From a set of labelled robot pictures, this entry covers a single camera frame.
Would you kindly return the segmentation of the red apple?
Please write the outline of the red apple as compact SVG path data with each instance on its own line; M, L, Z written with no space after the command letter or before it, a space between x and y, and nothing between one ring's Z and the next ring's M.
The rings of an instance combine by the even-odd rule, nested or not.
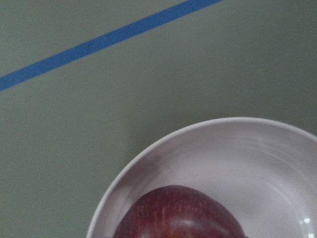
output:
M115 238L244 238L237 219L204 193L169 185L141 196L118 224Z

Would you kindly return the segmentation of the pink plate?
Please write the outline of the pink plate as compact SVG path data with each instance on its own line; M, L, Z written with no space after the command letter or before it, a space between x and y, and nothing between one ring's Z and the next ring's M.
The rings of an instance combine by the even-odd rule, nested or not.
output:
M220 202L249 238L317 235L317 138L285 123L213 119L163 137L114 179L87 237L111 237L139 197L166 185Z

